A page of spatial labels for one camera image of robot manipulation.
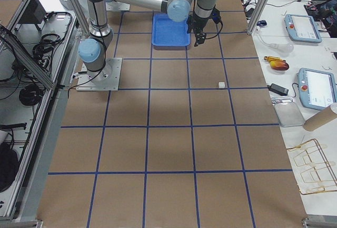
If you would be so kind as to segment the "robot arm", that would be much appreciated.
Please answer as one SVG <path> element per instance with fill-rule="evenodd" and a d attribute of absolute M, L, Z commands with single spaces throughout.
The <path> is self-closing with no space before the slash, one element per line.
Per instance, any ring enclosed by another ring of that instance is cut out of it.
<path fill-rule="evenodd" d="M 80 43 L 78 53 L 86 66 L 89 78 L 95 82 L 107 79 L 111 68 L 107 65 L 106 51 L 113 38 L 107 22 L 106 0 L 87 0 L 90 17 L 89 38 Z M 207 35 L 203 29 L 212 19 L 221 21 L 216 9 L 217 0 L 111 0 L 166 13 L 174 22 L 187 22 L 188 32 L 195 36 L 195 45 L 203 44 Z"/>

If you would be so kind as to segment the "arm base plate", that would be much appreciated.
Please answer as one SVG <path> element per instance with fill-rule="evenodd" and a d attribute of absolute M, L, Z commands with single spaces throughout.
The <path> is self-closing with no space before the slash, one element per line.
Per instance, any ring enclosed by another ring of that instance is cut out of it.
<path fill-rule="evenodd" d="M 105 68 L 93 80 L 91 77 L 95 75 L 92 72 L 80 75 L 76 90 L 79 92 L 118 91 L 122 61 L 122 58 L 108 58 Z"/>

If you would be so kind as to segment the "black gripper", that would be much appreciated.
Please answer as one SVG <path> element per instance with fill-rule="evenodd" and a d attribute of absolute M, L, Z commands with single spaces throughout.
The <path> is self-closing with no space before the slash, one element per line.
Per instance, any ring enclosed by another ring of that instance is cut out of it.
<path fill-rule="evenodd" d="M 186 21 L 187 32 L 194 33 L 194 47 L 198 47 L 205 42 L 206 34 L 203 32 L 203 28 L 207 25 L 209 19 L 212 19 L 215 24 L 220 22 L 220 11 L 216 7 L 204 9 L 196 6 L 193 13 L 189 15 Z"/>

